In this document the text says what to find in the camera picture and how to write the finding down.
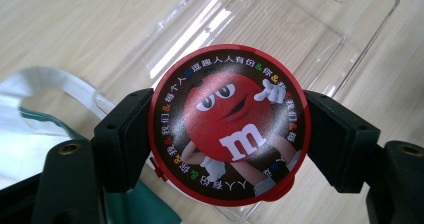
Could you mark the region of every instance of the white shoe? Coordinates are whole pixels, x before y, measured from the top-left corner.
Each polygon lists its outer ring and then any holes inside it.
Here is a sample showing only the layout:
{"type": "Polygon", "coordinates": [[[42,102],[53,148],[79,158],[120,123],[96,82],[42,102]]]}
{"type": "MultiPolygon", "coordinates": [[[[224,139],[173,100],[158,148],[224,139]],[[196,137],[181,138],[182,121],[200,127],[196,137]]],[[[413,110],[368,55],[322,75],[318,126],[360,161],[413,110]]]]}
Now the white shoe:
{"type": "Polygon", "coordinates": [[[265,180],[259,182],[256,184],[255,187],[253,187],[253,190],[255,191],[255,196],[259,196],[264,194],[265,192],[269,191],[269,189],[273,188],[277,183],[275,183],[274,180],[272,180],[271,177],[267,177],[265,180]]]}

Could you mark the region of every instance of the red rim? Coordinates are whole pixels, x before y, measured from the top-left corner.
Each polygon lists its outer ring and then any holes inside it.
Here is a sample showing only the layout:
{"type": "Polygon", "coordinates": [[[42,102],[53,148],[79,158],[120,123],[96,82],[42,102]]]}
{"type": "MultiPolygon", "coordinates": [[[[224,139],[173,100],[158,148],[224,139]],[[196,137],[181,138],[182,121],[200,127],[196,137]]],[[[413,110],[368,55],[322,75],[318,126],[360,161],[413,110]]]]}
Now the red rim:
{"type": "Polygon", "coordinates": [[[158,86],[156,87],[156,90],[155,90],[153,97],[152,97],[152,101],[150,103],[149,115],[148,115],[148,131],[149,131],[149,143],[150,143],[153,155],[155,157],[155,160],[156,160],[158,166],[160,167],[160,169],[164,173],[164,175],[177,188],[179,188],[182,192],[193,197],[194,199],[197,199],[199,201],[209,203],[209,204],[212,204],[212,205],[243,206],[243,205],[256,203],[256,202],[259,202],[259,201],[262,201],[262,200],[274,201],[274,200],[282,197],[285,193],[287,193],[290,190],[291,186],[293,185],[294,176],[295,176],[296,172],[298,171],[298,169],[300,168],[300,166],[301,166],[301,164],[302,164],[302,162],[303,162],[303,160],[306,156],[307,150],[309,148],[310,135],[311,135],[311,120],[310,120],[310,112],[309,112],[309,107],[308,107],[306,96],[304,95],[303,90],[300,87],[297,80],[295,79],[295,77],[290,73],[290,71],[285,66],[283,66],[283,64],[281,64],[278,60],[276,60],[272,56],[270,56],[270,55],[268,55],[268,54],[266,54],[262,51],[259,51],[255,48],[252,48],[252,47],[243,46],[243,45],[235,45],[235,44],[222,44],[222,45],[205,47],[205,48],[199,49],[199,50],[185,56],[184,58],[179,60],[177,63],[175,63],[165,73],[165,75],[162,77],[161,81],[159,82],[158,86]],[[241,199],[241,200],[222,200],[222,199],[211,198],[211,197],[205,196],[203,194],[200,194],[200,193],[192,190],[190,187],[186,186],[178,178],[176,178],[175,175],[168,169],[166,163],[162,160],[161,154],[159,153],[157,146],[156,146],[157,144],[156,144],[156,141],[155,141],[155,134],[154,134],[155,133],[154,114],[155,114],[155,110],[157,108],[156,105],[157,105],[157,102],[158,102],[158,96],[159,96],[160,91],[164,88],[164,85],[167,83],[167,80],[169,79],[169,77],[175,71],[177,71],[180,68],[180,66],[182,66],[183,64],[185,64],[189,60],[193,59],[194,57],[197,57],[197,56],[204,54],[204,53],[217,51],[217,50],[243,50],[243,51],[253,53],[257,56],[260,56],[260,57],[265,58],[266,60],[270,61],[272,64],[274,64],[275,67],[278,67],[278,69],[280,69],[286,75],[286,77],[290,80],[291,84],[294,86],[294,89],[297,92],[297,95],[298,95],[298,97],[299,97],[299,99],[302,103],[304,120],[305,120],[304,121],[305,128],[304,128],[304,139],[303,139],[304,141],[303,141],[303,144],[302,144],[300,157],[299,157],[297,163],[295,164],[295,166],[293,167],[293,169],[283,178],[283,180],[278,182],[278,184],[276,186],[274,186],[272,189],[267,191],[265,194],[262,194],[262,195],[259,195],[259,196],[256,196],[256,197],[249,197],[249,198],[241,199]]]}

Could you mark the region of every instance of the plastic lid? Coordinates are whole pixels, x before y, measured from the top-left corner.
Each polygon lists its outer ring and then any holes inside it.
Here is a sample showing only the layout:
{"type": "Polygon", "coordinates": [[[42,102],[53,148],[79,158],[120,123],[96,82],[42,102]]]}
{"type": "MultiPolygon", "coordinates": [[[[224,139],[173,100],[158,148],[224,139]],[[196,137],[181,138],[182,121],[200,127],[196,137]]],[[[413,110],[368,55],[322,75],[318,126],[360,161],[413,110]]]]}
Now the plastic lid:
{"type": "Polygon", "coordinates": [[[232,44],[195,51],[168,70],[148,121],[161,172],[189,196],[218,206],[282,197],[311,133],[293,75],[268,54],[232,44]]]}

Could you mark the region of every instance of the cartoon foot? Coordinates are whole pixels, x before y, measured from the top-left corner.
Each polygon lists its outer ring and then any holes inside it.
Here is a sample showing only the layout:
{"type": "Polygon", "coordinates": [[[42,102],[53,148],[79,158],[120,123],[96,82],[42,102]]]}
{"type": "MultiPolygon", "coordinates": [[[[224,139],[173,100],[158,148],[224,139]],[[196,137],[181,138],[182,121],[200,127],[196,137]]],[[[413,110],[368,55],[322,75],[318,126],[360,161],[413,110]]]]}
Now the cartoon foot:
{"type": "Polygon", "coordinates": [[[272,180],[271,177],[267,177],[265,180],[259,182],[258,184],[256,184],[256,186],[253,187],[253,190],[255,191],[255,196],[262,195],[269,189],[273,188],[275,185],[277,185],[275,181],[272,180]]]}
{"type": "Polygon", "coordinates": [[[290,163],[286,164],[287,169],[289,169],[289,171],[293,170],[294,165],[296,165],[297,160],[299,160],[300,154],[302,152],[299,150],[296,152],[296,154],[294,154],[293,159],[290,163]]]}

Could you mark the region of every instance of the cartoon eye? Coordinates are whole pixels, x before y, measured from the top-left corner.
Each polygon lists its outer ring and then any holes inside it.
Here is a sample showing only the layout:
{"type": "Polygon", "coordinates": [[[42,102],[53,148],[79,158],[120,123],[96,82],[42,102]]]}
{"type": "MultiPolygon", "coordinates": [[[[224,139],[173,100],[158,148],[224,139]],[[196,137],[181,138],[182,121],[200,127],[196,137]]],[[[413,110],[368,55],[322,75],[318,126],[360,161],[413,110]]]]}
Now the cartoon eye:
{"type": "Polygon", "coordinates": [[[215,94],[221,98],[229,98],[234,94],[235,91],[236,87],[234,84],[228,84],[215,92],[215,94]]]}
{"type": "Polygon", "coordinates": [[[213,95],[210,95],[203,99],[199,104],[196,105],[197,109],[199,111],[208,111],[213,107],[213,104],[215,104],[215,97],[213,95]]]}

